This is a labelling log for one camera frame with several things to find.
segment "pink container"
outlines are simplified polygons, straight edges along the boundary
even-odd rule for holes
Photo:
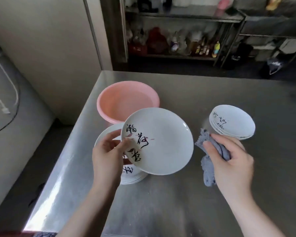
[[[221,10],[225,10],[229,6],[230,0],[220,0],[217,8]]]
[[[159,107],[157,92],[138,81],[121,81],[106,87],[97,99],[100,116],[116,124],[143,108]]]

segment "dish towel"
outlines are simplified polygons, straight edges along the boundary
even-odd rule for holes
[[[207,154],[205,148],[203,147],[204,141],[210,141],[213,146],[218,150],[219,154],[224,160],[230,160],[230,152],[220,143],[217,143],[212,137],[209,136],[209,132],[203,128],[201,128],[201,135],[199,136],[195,145],[200,147],[206,155],[201,160],[202,169],[204,171],[204,183],[206,186],[212,186],[216,184],[215,176],[214,176],[214,165],[209,155]]]

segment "hand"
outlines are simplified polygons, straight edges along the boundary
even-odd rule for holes
[[[113,140],[120,134],[120,129],[108,133],[93,148],[94,185],[116,190],[121,182],[123,164],[131,164],[128,159],[122,157],[123,152],[129,147],[130,140],[128,138],[123,141]]]
[[[214,164],[216,183],[222,195],[229,205],[252,198],[253,157],[233,137],[217,134],[211,134],[211,137],[223,144],[231,154],[231,159],[225,161],[209,141],[203,143]]]

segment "forearm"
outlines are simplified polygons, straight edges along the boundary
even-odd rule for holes
[[[245,237],[285,237],[251,195],[237,202],[229,201],[229,206]]]
[[[95,184],[57,237],[101,236],[115,191]]]

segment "black cable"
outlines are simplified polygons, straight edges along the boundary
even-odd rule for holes
[[[6,124],[4,127],[2,127],[2,128],[0,129],[0,131],[2,131],[2,130],[3,130],[4,128],[6,128],[9,124],[11,124],[11,122],[15,119],[16,115],[17,115],[18,112],[19,112],[20,101],[21,101],[21,88],[20,88],[20,85],[19,85],[19,83],[18,83],[17,78],[15,78],[15,82],[16,82],[16,85],[17,85],[17,88],[18,88],[18,94],[19,94],[19,102],[18,102],[18,104],[17,104],[17,106],[16,106],[16,112],[15,112],[15,114],[14,114],[12,120],[11,120],[8,124]]]

